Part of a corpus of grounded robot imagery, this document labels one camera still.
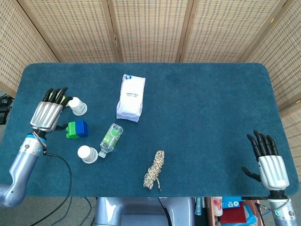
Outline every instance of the blue felt mat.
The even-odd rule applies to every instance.
[[[122,75],[146,78],[138,123],[116,120]],[[10,183],[8,169],[48,88],[87,104],[75,116],[66,108],[63,124],[85,120],[89,137],[70,140],[65,131],[47,136],[48,151],[64,157],[72,170],[73,196],[219,196],[268,195],[241,166],[258,172],[246,138],[256,129],[274,137],[291,185],[299,183],[281,124],[268,71],[260,64],[33,64],[24,73],[0,148],[0,182]],[[77,149],[99,144],[112,123],[124,129],[116,150],[85,164]],[[159,176],[162,191],[143,188],[143,176],[157,150],[165,151]],[[28,183],[28,195],[64,196],[68,170],[59,159],[41,156]]]

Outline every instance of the blue block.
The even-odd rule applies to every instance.
[[[76,131],[76,135],[78,135],[79,137],[87,137],[88,125],[83,120],[75,121],[75,131]]]

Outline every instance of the green block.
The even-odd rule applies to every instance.
[[[68,127],[66,128],[67,134],[66,137],[68,139],[77,139],[79,138],[78,135],[76,135],[76,130],[75,130],[75,122],[71,121],[68,123]]]

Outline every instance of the rope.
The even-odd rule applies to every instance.
[[[158,182],[158,189],[160,189],[160,182],[158,179],[161,168],[164,164],[164,151],[157,151],[152,166],[149,167],[147,173],[144,175],[143,187],[148,187],[150,190],[154,185],[154,181]]]

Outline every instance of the plastic water bottle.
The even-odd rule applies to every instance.
[[[110,126],[107,134],[104,136],[102,142],[100,143],[100,152],[98,154],[100,157],[105,158],[107,153],[114,150],[114,147],[122,132],[123,129],[121,126],[116,125],[115,123]]]

